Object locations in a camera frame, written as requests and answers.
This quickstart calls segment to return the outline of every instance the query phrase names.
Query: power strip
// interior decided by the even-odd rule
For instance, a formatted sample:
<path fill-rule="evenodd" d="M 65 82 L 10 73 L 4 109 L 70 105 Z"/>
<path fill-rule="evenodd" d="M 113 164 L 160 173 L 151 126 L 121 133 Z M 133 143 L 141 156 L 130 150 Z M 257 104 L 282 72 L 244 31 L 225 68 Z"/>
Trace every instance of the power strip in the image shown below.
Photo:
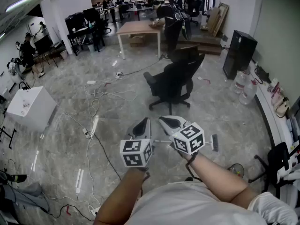
<path fill-rule="evenodd" d="M 96 84 L 96 81 L 87 81 L 87 83 L 86 83 L 87 85 L 95 85 Z"/>
<path fill-rule="evenodd" d="M 97 212 L 99 211 L 99 209 L 100 209 L 100 207 L 91 210 L 92 214 L 93 214 L 94 216 L 97 215 Z"/>
<path fill-rule="evenodd" d="M 123 75 L 123 73 L 122 73 L 122 72 L 117 72 L 117 74 L 116 74 L 116 78 L 119 78 L 121 75 Z"/>
<path fill-rule="evenodd" d="M 90 134 L 88 133 L 88 131 L 85 128 L 82 131 L 87 139 L 91 139 Z"/>

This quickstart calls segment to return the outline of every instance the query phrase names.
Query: black cabinet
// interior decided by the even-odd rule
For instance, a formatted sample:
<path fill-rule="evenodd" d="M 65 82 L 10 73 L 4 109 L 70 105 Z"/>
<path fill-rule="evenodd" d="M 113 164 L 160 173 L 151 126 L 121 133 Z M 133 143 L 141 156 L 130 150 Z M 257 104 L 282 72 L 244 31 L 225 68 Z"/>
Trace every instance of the black cabinet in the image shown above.
<path fill-rule="evenodd" d="M 256 45 L 257 41 L 249 34 L 234 30 L 223 66 L 228 79 L 234 79 L 237 71 L 243 71 L 249 66 Z"/>

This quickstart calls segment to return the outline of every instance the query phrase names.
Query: plastic bottle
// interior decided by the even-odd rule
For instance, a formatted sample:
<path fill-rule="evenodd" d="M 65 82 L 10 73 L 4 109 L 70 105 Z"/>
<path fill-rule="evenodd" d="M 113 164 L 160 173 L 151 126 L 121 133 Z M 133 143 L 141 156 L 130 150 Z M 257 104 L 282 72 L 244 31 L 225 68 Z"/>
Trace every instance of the plastic bottle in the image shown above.
<path fill-rule="evenodd" d="M 257 92 L 257 81 L 250 80 L 244 87 L 243 92 L 239 96 L 239 101 L 243 105 L 248 105 Z"/>
<path fill-rule="evenodd" d="M 231 84 L 231 86 L 229 88 L 230 91 L 240 94 L 243 91 L 243 89 L 247 83 L 249 73 L 250 72 L 248 69 L 246 69 L 242 72 L 238 71 L 233 83 Z"/>
<path fill-rule="evenodd" d="M 220 61 L 221 61 L 222 65 L 225 63 L 225 60 L 226 60 L 226 57 L 227 57 L 227 54 L 228 54 L 228 50 L 229 49 L 225 46 L 225 48 L 221 51 Z"/>

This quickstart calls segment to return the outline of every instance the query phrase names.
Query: ceiling light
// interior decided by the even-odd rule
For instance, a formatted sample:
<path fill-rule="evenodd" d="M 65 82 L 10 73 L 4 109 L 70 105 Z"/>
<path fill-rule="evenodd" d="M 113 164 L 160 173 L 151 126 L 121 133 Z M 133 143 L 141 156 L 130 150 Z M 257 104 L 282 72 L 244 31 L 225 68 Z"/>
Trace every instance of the ceiling light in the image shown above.
<path fill-rule="evenodd" d="M 28 1 L 29 1 L 29 0 L 20 0 L 20 1 L 16 2 L 16 3 L 10 5 L 10 6 L 6 9 L 5 12 L 9 12 L 10 10 L 14 9 L 15 7 L 21 5 L 21 4 L 25 3 L 25 2 L 28 2 Z"/>

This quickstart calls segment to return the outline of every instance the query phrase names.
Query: forearm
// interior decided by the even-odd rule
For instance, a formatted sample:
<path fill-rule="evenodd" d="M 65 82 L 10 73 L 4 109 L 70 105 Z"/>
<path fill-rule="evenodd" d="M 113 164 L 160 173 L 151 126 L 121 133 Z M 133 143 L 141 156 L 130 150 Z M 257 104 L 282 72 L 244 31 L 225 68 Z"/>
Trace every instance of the forearm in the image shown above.
<path fill-rule="evenodd" d="M 122 225 L 129 219 L 145 172 L 130 168 L 97 213 L 94 225 Z"/>
<path fill-rule="evenodd" d="M 248 187 L 248 184 L 243 179 L 229 170 L 220 167 L 204 155 L 197 155 L 191 166 L 208 189 L 223 202 L 241 206 L 238 196 L 242 195 L 249 202 L 243 204 L 241 207 L 247 207 L 250 201 L 257 195 Z"/>

